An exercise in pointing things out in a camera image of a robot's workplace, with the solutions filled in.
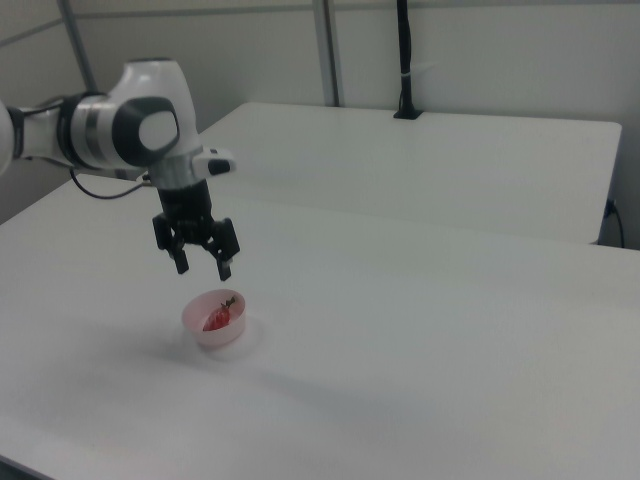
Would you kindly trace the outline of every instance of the white wall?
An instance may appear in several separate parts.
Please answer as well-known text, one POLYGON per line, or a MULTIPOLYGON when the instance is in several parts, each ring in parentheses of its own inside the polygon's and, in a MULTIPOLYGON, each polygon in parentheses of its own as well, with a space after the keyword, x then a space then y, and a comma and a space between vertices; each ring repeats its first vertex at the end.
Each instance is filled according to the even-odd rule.
MULTIPOLYGON (((0 1, 0 98, 36 105, 84 89, 55 0, 0 1)), ((0 177, 0 223, 66 180, 66 170, 42 161, 15 161, 0 177)))
MULTIPOLYGON (((389 5, 336 0, 344 103, 394 109, 396 14, 393 4, 372 3, 389 5)), ((628 246, 640 248, 640 5, 416 7, 409 15, 414 65, 435 63, 414 79, 417 106, 622 124, 612 196, 628 246)), ((617 245, 608 224, 604 239, 617 245)))
POLYGON ((325 104, 311 0, 76 0, 72 7, 100 89, 113 87, 127 60, 174 58, 199 130, 247 101, 325 104))

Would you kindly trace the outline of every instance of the strawberry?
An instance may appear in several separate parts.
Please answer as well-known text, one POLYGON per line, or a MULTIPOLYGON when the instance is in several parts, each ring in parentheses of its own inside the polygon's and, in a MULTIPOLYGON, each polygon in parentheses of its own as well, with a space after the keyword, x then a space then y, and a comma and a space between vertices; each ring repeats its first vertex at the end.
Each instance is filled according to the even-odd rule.
POLYGON ((236 297, 231 297, 224 303, 221 303, 219 308, 216 308, 204 324, 202 331, 209 332, 211 330, 218 330, 219 328, 229 325, 231 320, 231 312, 229 307, 236 302, 236 297))

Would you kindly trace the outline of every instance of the pink bowl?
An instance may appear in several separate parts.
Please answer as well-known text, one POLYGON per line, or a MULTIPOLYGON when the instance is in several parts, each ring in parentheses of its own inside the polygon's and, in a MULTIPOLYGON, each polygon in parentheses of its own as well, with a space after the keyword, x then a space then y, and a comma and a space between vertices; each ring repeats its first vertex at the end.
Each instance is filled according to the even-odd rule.
POLYGON ((193 338, 200 345, 219 347, 235 340, 243 331, 246 324, 244 297, 233 290, 212 290, 191 300, 182 311, 182 323, 191 332, 193 338), (203 332, 207 318, 211 312, 224 304, 231 297, 236 301, 231 307, 231 320, 226 327, 203 332))

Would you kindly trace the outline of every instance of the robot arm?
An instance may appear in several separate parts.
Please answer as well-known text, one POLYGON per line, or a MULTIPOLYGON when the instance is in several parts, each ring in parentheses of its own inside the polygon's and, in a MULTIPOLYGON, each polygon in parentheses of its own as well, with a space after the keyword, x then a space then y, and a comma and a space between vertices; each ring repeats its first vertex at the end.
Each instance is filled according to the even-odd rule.
POLYGON ((182 70, 169 59, 129 62, 108 94, 86 92, 34 109, 0 103, 0 174, 12 159, 41 157, 67 168, 147 169, 163 213, 153 219, 158 247, 178 273, 183 247, 202 246, 221 280, 240 251, 231 220, 214 221, 206 178, 229 172, 228 151, 204 148, 182 70))

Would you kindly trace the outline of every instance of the white tabletop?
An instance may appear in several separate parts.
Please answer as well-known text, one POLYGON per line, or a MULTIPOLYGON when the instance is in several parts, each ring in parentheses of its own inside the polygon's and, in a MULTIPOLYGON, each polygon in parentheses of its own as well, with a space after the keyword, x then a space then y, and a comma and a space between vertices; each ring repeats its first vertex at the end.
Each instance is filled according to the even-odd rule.
POLYGON ((245 173, 223 193, 586 244, 620 126, 249 103, 202 138, 245 173))
POLYGON ((175 273, 152 189, 65 184, 0 226, 0 455, 58 480, 637 478, 637 252, 223 182, 249 318, 214 353, 179 318, 215 263, 175 273))

